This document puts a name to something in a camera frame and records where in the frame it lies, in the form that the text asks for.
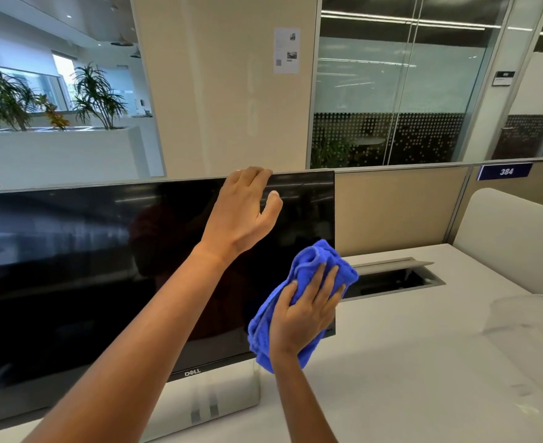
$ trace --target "ceiling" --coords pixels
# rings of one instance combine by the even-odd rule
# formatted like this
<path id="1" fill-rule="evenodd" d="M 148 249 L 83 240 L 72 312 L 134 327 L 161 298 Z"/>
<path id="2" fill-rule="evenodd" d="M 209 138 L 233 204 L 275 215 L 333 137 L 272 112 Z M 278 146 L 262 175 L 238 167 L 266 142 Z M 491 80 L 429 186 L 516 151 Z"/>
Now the ceiling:
<path id="1" fill-rule="evenodd" d="M 130 0 L 0 0 L 0 12 L 73 43 L 137 43 Z"/>

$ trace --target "right hand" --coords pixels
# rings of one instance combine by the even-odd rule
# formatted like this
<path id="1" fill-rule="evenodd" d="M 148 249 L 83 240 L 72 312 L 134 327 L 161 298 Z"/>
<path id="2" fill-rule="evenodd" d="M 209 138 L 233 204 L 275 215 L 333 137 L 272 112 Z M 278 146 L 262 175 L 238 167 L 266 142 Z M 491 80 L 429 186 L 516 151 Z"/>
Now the right hand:
<path id="1" fill-rule="evenodd" d="M 272 191 L 260 212 L 260 200 L 271 174 L 271 170 L 252 166 L 226 178 L 198 244 L 200 250 L 229 265 L 271 231 L 283 205 L 280 195 Z"/>
<path id="2" fill-rule="evenodd" d="M 290 306 L 290 301 L 298 288 L 297 282 L 288 284 L 282 290 L 270 326 L 272 365 L 282 357 L 297 357 L 298 353 L 333 321 L 335 308 L 345 290 L 345 285 L 342 285 L 329 298 L 338 270 L 337 266 L 333 267 L 321 287 L 325 265 L 320 265 L 302 297 L 293 306 Z"/>

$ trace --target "desk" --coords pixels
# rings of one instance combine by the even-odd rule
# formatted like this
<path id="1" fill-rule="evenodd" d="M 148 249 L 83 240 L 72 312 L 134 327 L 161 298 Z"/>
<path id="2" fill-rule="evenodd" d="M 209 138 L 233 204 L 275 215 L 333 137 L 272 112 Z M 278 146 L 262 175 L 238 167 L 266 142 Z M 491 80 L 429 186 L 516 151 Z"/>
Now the desk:
<path id="1" fill-rule="evenodd" d="M 433 261 L 430 271 L 446 285 L 342 302 L 337 335 L 321 341 L 305 369 L 337 439 L 540 441 L 515 404 L 499 407 L 495 389 L 448 358 L 455 342 L 449 339 L 482 331 L 492 301 L 529 293 L 451 245 L 346 259 L 361 264 L 408 256 Z M 260 375 L 258 406 L 158 443 L 289 442 L 274 376 Z M 458 392 L 461 397 L 450 398 Z"/>

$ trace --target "cloth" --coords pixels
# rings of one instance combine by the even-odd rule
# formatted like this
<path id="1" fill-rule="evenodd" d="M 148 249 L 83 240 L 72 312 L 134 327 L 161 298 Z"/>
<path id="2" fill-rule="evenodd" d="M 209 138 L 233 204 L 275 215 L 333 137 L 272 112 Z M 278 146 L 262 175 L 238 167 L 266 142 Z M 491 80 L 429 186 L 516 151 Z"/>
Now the cloth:
<path id="1" fill-rule="evenodd" d="M 248 340 L 250 349 L 257 355 L 257 363 L 270 373 L 273 373 L 269 358 L 270 325 L 277 299 L 279 298 L 284 287 L 296 279 L 298 281 L 298 288 L 294 294 L 294 297 L 292 297 L 292 300 L 290 301 L 290 306 L 294 305 L 302 296 L 306 286 L 310 284 L 314 273 L 322 263 L 327 264 L 325 273 L 323 274 L 323 282 L 325 281 L 325 277 L 331 268 L 333 268 L 335 265 L 339 266 L 339 271 L 335 277 L 335 283 L 331 296 L 342 284 L 345 284 L 345 290 L 347 291 L 347 288 L 349 288 L 349 286 L 355 283 L 359 278 L 359 275 L 355 269 L 352 268 L 345 260 L 343 260 L 326 240 L 321 239 L 314 245 L 306 247 L 296 255 L 294 261 L 292 261 L 292 267 L 290 268 L 288 278 L 273 290 L 265 303 L 261 305 L 259 311 L 257 311 L 257 314 L 253 317 L 253 320 L 251 320 L 249 323 Z M 298 353 L 300 367 L 304 368 L 308 363 L 312 352 L 323 338 L 325 331 L 325 329 L 321 331 L 311 343 L 306 345 L 305 348 Z"/>

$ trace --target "black screen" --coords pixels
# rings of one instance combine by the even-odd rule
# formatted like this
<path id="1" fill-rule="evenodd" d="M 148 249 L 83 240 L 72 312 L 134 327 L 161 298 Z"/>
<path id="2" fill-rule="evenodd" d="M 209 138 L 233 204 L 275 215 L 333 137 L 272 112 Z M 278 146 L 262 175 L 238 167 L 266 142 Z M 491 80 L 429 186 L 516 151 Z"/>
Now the black screen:
<path id="1" fill-rule="evenodd" d="M 200 241 L 223 179 L 0 193 L 0 427 L 66 393 Z M 172 378 L 251 357 L 246 326 L 320 238 L 334 245 L 332 171 L 273 175 L 272 232 L 222 276 Z"/>

